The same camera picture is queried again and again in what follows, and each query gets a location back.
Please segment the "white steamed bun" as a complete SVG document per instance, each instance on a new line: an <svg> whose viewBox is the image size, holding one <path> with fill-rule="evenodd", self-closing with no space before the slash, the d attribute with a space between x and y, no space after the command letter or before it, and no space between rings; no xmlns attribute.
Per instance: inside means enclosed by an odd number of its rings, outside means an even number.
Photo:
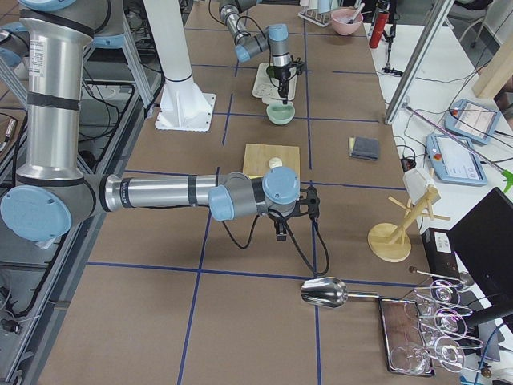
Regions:
<svg viewBox="0 0 513 385"><path fill-rule="evenodd" d="M277 168L277 167L281 167L282 165L283 165L283 162L282 162L281 158L279 158L279 157L273 157L269 160L270 168Z"/></svg>

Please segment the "green ceramic bowl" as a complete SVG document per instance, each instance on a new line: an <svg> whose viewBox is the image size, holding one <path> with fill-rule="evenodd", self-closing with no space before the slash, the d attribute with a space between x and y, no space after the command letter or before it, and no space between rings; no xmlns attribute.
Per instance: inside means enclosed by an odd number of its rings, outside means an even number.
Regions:
<svg viewBox="0 0 513 385"><path fill-rule="evenodd" d="M268 106L266 108L266 114L269 120L276 125L288 124L295 116L295 113L295 107L291 103L286 104L286 107L278 110L268 109Z"/></svg>

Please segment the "pink bowl of ice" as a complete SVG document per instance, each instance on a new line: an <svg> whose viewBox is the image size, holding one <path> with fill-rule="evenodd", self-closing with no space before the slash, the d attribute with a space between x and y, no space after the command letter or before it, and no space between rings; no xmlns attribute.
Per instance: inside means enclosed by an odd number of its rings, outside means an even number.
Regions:
<svg viewBox="0 0 513 385"><path fill-rule="evenodd" d="M358 14L356 17L355 10L351 9L337 9L331 12L331 26L334 31L342 36L350 35L358 30L360 25L363 23L362 14Z"/></svg>

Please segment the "green avocado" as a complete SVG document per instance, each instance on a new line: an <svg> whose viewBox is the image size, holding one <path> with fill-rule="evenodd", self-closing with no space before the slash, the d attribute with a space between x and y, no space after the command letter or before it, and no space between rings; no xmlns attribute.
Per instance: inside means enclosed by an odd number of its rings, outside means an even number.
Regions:
<svg viewBox="0 0 513 385"><path fill-rule="evenodd" d="M275 77L275 73L274 73L274 66L272 65L269 65L267 68L266 68L266 74L270 77Z"/></svg>

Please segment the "cream bear tray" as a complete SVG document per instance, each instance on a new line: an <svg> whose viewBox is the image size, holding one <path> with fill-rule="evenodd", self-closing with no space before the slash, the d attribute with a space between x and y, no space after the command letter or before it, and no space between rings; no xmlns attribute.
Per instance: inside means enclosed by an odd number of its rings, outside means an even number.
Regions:
<svg viewBox="0 0 513 385"><path fill-rule="evenodd" d="M252 96L264 100L276 99L280 100L281 97L278 94L278 81L273 77L269 77L266 70L268 63L260 63L257 69L256 78L252 88ZM292 78L289 80L289 93L288 100L294 100L297 86L296 69L291 70Z"/></svg>

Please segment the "wooden cutting board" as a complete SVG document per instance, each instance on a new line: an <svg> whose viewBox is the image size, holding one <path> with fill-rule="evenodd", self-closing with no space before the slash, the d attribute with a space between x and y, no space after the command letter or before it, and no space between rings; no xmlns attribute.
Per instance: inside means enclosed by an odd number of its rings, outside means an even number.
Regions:
<svg viewBox="0 0 513 385"><path fill-rule="evenodd" d="M269 160L273 157L281 158L282 166L291 168L301 177L300 148L297 146L246 144L242 172L246 176L264 176L271 169Z"/></svg>

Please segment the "silver metal scoop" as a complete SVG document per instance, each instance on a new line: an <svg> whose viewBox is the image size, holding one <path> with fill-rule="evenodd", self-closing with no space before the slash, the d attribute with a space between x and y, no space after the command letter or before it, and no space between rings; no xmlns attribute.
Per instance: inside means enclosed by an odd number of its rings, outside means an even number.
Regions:
<svg viewBox="0 0 513 385"><path fill-rule="evenodd" d="M348 301L376 302L380 296L375 292L350 291L340 278L323 277L304 281L301 298L315 306L338 308Z"/></svg>

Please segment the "grey yellow folded cloth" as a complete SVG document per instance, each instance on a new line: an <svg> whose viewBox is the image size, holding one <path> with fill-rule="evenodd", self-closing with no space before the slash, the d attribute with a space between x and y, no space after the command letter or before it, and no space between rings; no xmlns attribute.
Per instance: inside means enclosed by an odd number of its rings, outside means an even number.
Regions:
<svg viewBox="0 0 513 385"><path fill-rule="evenodd" d="M349 156L364 160L378 160L380 155L379 142L375 138L361 136L349 138Z"/></svg>

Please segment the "wooden mug tree stand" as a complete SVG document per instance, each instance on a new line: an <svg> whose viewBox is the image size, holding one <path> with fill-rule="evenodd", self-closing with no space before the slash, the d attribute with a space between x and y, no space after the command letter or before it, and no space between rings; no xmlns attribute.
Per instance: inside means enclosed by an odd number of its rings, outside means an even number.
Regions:
<svg viewBox="0 0 513 385"><path fill-rule="evenodd" d="M409 198L406 204L392 196L388 199L405 211L402 222L398 225L380 223L375 225L367 236L367 242L372 252L387 262L405 261L411 252L411 242L406 231L417 217L429 217L431 220L449 221L450 217L434 214L433 205L440 199L438 189L429 184L426 191L416 204Z"/></svg>

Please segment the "red bottle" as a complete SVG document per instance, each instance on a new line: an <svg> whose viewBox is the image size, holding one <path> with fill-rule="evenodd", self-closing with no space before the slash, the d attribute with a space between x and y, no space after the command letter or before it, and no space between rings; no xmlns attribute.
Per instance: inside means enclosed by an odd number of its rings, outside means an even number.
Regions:
<svg viewBox="0 0 513 385"><path fill-rule="evenodd" d="M375 49L378 47L385 29L385 25L389 19L389 0L379 0L376 2L374 16L370 26L369 47Z"/></svg>

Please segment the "black tripod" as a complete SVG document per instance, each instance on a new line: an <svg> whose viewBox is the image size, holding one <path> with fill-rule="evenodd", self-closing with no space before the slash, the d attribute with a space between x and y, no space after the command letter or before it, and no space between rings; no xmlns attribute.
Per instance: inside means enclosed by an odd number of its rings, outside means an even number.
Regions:
<svg viewBox="0 0 513 385"><path fill-rule="evenodd" d="M383 38L387 42L387 56L386 56L386 65L382 68L382 73L384 75L391 75L395 77L402 77L403 72L399 69L395 69L390 65L390 55L392 51L392 45L394 43L394 39L396 37L397 23L400 20L400 15L397 13L397 1L389 1L389 12L391 21L391 27L389 32L383 31Z"/></svg>

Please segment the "wine glass rack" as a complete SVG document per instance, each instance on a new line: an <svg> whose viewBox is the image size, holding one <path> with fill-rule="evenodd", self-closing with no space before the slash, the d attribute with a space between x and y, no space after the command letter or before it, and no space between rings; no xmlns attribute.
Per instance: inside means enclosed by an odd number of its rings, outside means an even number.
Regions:
<svg viewBox="0 0 513 385"><path fill-rule="evenodd" d="M412 300L418 306L418 323L424 345L408 342L392 351L393 367L411 376L435 375L439 368L459 373L466 367L465 350L478 350L483 342L471 336L466 320L472 309L461 303L466 284L460 277L421 271L425 279L398 300Z"/></svg>

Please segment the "reacher grabber stick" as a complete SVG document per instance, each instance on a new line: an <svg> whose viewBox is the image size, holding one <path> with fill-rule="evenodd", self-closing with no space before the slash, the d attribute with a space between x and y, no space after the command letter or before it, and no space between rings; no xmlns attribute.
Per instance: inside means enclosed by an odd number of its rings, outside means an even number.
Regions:
<svg viewBox="0 0 513 385"><path fill-rule="evenodd" d="M502 168L501 166L497 165L494 161L488 159L486 156L484 156L482 153L476 151L472 147L470 147L467 144L464 144L462 142L462 138L459 138L458 136L454 135L453 133L447 131L445 128L442 128L441 126L437 125L433 121L427 119L424 115L420 114L419 112L415 111L412 107L408 105L407 102L404 102L402 104L402 108L406 109L407 111L411 112L413 115L417 116L419 119L421 119L423 122L431 125L436 130L442 132L444 135L450 137L456 144L462 146L465 148L468 152L472 153L473 155L477 156L480 160L484 161L486 164L490 165L494 170L499 172L506 182L506 186L504 189L504 192L507 193L508 190L512 187L513 182L513 176L512 172L506 170L505 168Z"/></svg>

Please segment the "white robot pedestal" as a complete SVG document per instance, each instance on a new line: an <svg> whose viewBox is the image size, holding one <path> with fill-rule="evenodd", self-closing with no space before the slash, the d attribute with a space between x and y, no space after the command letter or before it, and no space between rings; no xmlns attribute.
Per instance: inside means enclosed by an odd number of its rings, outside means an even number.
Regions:
<svg viewBox="0 0 513 385"><path fill-rule="evenodd" d="M193 78L179 3L148 0L144 7L165 80L156 128L207 132L216 96L203 93Z"/></svg>

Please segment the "aluminium frame post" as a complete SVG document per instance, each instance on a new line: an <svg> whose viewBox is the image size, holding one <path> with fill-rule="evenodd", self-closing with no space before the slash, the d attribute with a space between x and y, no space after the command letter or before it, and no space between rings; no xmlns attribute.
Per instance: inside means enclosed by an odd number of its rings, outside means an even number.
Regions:
<svg viewBox="0 0 513 385"><path fill-rule="evenodd" d="M420 38L414 48L413 54L406 65L405 72L399 81L398 87L396 88L389 107L386 110L384 117L385 124L392 124L394 122L394 119L417 76L420 66L422 65L422 61L430 49L431 43L434 41L453 5L454 0L438 0L435 2L430 15L428 16L426 25L424 26Z"/></svg>

